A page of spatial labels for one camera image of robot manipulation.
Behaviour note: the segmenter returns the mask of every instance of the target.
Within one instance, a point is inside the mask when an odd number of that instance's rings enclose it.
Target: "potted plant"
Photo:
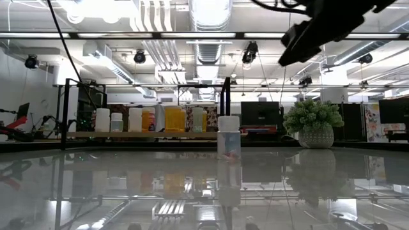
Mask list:
[[[329,148],[334,143],[332,127],[344,125],[338,109],[330,102],[296,102],[284,115],[284,127],[289,133],[298,132],[298,141],[305,148]]]

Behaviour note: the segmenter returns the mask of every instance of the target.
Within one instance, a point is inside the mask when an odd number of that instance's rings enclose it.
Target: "glass tabletop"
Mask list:
[[[368,149],[0,156],[2,229],[409,229],[409,158]]]

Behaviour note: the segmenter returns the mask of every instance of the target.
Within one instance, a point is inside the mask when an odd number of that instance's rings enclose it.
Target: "white plastic bottle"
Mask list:
[[[95,131],[109,132],[109,109],[96,109]]]
[[[238,116],[218,118],[217,156],[219,159],[239,160],[242,157],[240,144],[240,120]]]
[[[122,131],[123,131],[122,113],[113,112],[111,114],[111,132],[122,132]]]
[[[142,132],[142,109],[130,108],[128,117],[128,132]]]

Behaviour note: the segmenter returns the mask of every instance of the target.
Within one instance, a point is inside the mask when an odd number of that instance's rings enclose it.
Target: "ceiling duct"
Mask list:
[[[382,29],[381,33],[407,33],[409,31],[409,15],[395,21],[391,25]],[[358,45],[350,48],[349,50],[339,54],[334,59],[335,65],[345,65],[351,61],[354,61],[391,41],[380,40],[372,42],[360,42]]]
[[[110,69],[117,77],[128,84],[142,84],[135,80],[131,73],[127,72],[121,65],[112,60],[112,50],[105,45],[103,49],[99,49],[98,45],[94,41],[87,41],[82,49],[83,56],[94,57],[98,62]],[[156,98],[156,92],[144,87],[135,87],[136,90],[143,94],[144,98]]]
[[[409,31],[409,15],[406,15],[399,20],[395,21],[394,23],[390,24],[389,26],[382,29],[381,33],[407,33]],[[354,61],[362,56],[380,48],[384,45],[388,44],[391,41],[372,41],[372,42],[360,42],[356,46],[348,49],[347,51],[343,52],[335,56],[333,59],[328,59],[328,64],[335,64],[335,65],[345,65],[351,61]],[[322,62],[325,61],[324,57],[319,57],[315,62],[307,65],[302,70],[300,70],[295,76],[302,75],[303,73],[311,73],[314,70],[318,70]]]
[[[190,24],[193,31],[220,32],[228,27],[232,0],[189,0]],[[200,79],[215,80],[219,72],[223,45],[195,45],[196,74]]]

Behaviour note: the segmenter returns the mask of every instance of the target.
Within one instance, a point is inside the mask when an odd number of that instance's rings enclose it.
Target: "shelf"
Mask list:
[[[188,137],[216,138],[217,132],[68,132],[67,137]]]

